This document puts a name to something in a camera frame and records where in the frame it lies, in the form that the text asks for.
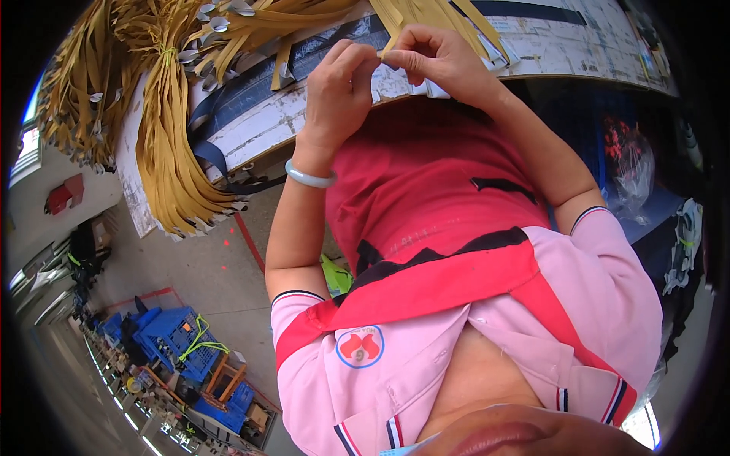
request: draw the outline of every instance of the red floor line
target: red floor line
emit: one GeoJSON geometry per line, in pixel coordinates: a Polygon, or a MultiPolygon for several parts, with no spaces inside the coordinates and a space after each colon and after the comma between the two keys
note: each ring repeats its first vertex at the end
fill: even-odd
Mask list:
{"type": "Polygon", "coordinates": [[[245,239],[246,244],[248,244],[248,249],[251,251],[251,253],[253,254],[253,257],[256,259],[256,263],[258,263],[258,267],[260,268],[261,273],[266,275],[266,265],[264,265],[264,260],[261,259],[261,255],[258,253],[256,244],[253,243],[253,239],[251,238],[251,235],[248,232],[248,229],[246,228],[246,224],[243,223],[243,219],[241,218],[241,213],[236,212],[233,217],[236,219],[236,223],[238,223],[238,228],[239,228],[239,230],[241,230],[243,239],[245,239]]]}
{"type": "MultiPolygon", "coordinates": [[[[141,295],[139,297],[139,299],[152,298],[154,296],[163,295],[165,293],[170,293],[170,292],[172,292],[172,293],[175,294],[175,296],[177,297],[177,300],[180,301],[180,305],[184,307],[185,304],[183,304],[183,301],[180,299],[180,297],[177,295],[177,292],[172,287],[163,288],[162,290],[150,291],[149,293],[146,293],[144,295],[141,295]]],[[[134,302],[134,298],[132,298],[132,299],[126,299],[124,301],[119,301],[119,302],[117,302],[115,304],[112,304],[111,306],[105,306],[104,308],[105,309],[113,309],[115,307],[123,306],[124,304],[129,304],[131,302],[134,302]]]]}
{"type": "Polygon", "coordinates": [[[180,295],[177,294],[177,291],[173,287],[170,287],[170,289],[172,290],[172,293],[175,295],[175,298],[177,298],[177,303],[180,305],[180,307],[185,307],[185,303],[183,302],[182,299],[180,299],[180,295]]]}

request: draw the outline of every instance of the striped sleeve cuff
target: striped sleeve cuff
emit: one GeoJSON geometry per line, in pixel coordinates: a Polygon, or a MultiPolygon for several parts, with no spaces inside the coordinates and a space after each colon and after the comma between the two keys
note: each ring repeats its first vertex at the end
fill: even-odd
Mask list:
{"type": "Polygon", "coordinates": [[[284,291],[276,295],[274,300],[272,301],[272,307],[279,301],[281,301],[284,298],[314,298],[319,301],[324,301],[324,298],[322,296],[319,296],[317,293],[312,293],[311,291],[306,290],[289,290],[284,291]]]}
{"type": "Polygon", "coordinates": [[[575,231],[575,227],[578,226],[578,223],[580,223],[581,220],[585,219],[590,214],[593,214],[595,212],[600,212],[600,211],[606,211],[609,214],[613,215],[613,213],[610,210],[606,209],[603,206],[589,207],[588,209],[586,209],[585,211],[583,211],[583,213],[578,217],[578,220],[575,220],[575,223],[573,223],[573,228],[570,230],[570,236],[573,235],[573,232],[575,231]]]}

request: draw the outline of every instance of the face mask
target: face mask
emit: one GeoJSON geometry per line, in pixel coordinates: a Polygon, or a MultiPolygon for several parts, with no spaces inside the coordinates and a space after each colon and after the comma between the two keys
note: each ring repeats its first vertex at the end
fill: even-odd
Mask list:
{"type": "Polygon", "coordinates": [[[422,442],[418,442],[414,445],[409,445],[408,447],[401,447],[401,448],[393,448],[393,449],[384,449],[380,452],[380,456],[406,456],[412,454],[418,447],[422,447],[423,445],[429,443],[431,440],[433,440],[434,437],[438,436],[439,434],[434,434],[431,437],[428,437],[426,440],[422,442]]]}

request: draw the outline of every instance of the red apron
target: red apron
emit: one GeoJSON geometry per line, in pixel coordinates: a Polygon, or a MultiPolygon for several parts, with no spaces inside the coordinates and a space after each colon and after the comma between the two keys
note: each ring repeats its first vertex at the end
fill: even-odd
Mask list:
{"type": "MultiPolygon", "coordinates": [[[[334,168],[327,219],[358,274],[347,295],[310,307],[283,331],[277,370],[324,333],[510,294],[581,363],[618,375],[583,346],[540,273],[519,227],[549,228],[545,206],[519,155],[483,115],[430,99],[375,111],[334,168]]],[[[621,383],[627,388],[605,422],[621,423],[636,402],[621,383]]]]}

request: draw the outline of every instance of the logo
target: logo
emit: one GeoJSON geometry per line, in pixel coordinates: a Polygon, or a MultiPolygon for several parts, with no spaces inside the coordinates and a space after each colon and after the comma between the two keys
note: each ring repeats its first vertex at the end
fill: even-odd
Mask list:
{"type": "Polygon", "coordinates": [[[354,369],[370,367],[383,356],[385,341],[377,326],[363,326],[343,333],[337,339],[337,356],[354,369]]]}

